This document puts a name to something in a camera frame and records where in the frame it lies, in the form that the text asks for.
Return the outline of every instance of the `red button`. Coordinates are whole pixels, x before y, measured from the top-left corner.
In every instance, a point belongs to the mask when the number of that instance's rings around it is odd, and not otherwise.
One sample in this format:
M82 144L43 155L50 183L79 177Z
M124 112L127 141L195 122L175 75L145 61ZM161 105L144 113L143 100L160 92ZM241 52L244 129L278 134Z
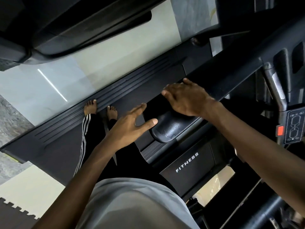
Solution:
M282 136L284 134L284 126L278 127L278 136Z

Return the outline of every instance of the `treadmill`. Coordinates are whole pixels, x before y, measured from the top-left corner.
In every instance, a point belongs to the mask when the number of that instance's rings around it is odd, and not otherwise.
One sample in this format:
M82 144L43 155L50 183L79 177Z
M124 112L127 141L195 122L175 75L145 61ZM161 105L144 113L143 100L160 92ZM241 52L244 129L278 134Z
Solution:
M151 118L159 123L135 143L145 160L183 200L189 200L226 165L235 171L198 217L209 228L223 228L261 180L237 158L234 148L215 127L204 119L174 112L160 92L166 84L188 77L280 145L300 142L305 122L305 13L301 4L297 6L293 11L285 6L284 11L279 5L205 29L21 135L1 151L20 162L31 161L66 185L78 162L84 104L96 99L98 113L105 117L110 104L123 113L146 102L147 109L136 124ZM209 38L237 33L244 35L212 57ZM236 190L234 185L240 180L246 180L244 187ZM283 204L277 197L272 200L278 203L273 204L275 207ZM219 203L226 207L219 210Z

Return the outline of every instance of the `floor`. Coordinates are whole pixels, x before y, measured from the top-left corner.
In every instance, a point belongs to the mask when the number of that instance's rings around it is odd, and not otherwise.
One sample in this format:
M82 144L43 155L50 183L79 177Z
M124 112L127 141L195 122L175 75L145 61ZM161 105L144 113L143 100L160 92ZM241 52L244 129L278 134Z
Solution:
M215 0L167 0L152 10L151 21L123 34L57 61L2 72L0 113L5 120L0 122L0 146L217 23ZM210 41L213 55L219 53L220 39ZM63 186L30 163L0 155L0 197L40 217ZM31 205L41 190L35 187L40 184L36 176L49 181L45 187L55 188L42 191L52 197L40 208ZM29 188L20 195L22 183Z

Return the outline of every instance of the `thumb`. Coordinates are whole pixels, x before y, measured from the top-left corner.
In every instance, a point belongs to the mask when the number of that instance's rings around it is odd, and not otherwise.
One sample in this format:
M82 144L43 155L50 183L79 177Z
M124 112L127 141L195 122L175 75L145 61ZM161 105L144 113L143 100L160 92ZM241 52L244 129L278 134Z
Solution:
M171 106L174 105L175 99L174 99L173 95L169 91L163 90L161 92L161 94L170 102Z
M158 123L157 119L151 119L147 122L145 122L143 125L137 127L137 130L140 131L141 135L145 133L147 130L151 129Z

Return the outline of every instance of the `leg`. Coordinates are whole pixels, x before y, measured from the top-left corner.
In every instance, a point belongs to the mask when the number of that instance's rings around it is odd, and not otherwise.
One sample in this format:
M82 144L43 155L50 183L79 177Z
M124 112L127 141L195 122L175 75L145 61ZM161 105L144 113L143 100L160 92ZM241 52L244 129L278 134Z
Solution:
M108 128L111 130L117 120L116 109L113 106L108 107L107 115L109 119ZM116 162L117 166L120 168L120 177L153 181L162 184L177 193L173 186L145 161L134 142L116 152Z
M89 101L84 107L85 118L82 124L82 144L81 144L81 154L78 165L76 167L74 175L81 168L81 166L88 159L93 149L104 139L105 131L102 119L96 115L97 105L96 100ZM115 162L113 158L108 162L105 167L104 173L112 174L112 170L116 169Z

